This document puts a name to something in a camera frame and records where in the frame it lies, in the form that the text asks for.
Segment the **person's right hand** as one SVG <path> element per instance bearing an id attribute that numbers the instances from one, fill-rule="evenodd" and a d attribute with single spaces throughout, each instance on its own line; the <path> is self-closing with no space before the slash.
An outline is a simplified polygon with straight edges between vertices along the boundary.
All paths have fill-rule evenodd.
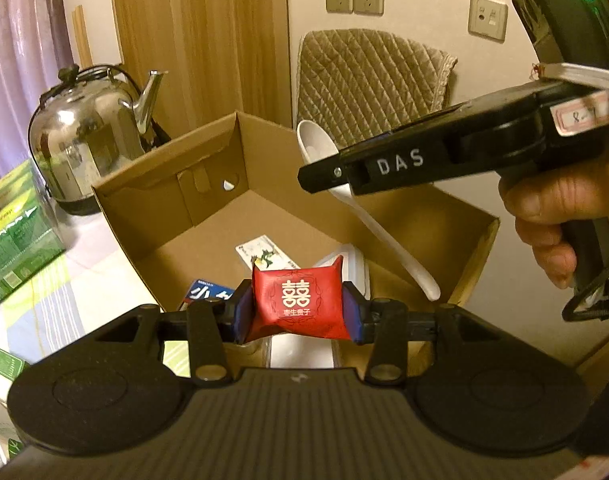
<path id="1" fill-rule="evenodd" d="M 515 217 L 519 238 L 533 250 L 538 266 L 558 288 L 570 286 L 577 268 L 574 248 L 562 225 L 574 220 L 609 222 L 609 148 L 595 159 L 525 177 L 503 178 L 499 192 Z"/>

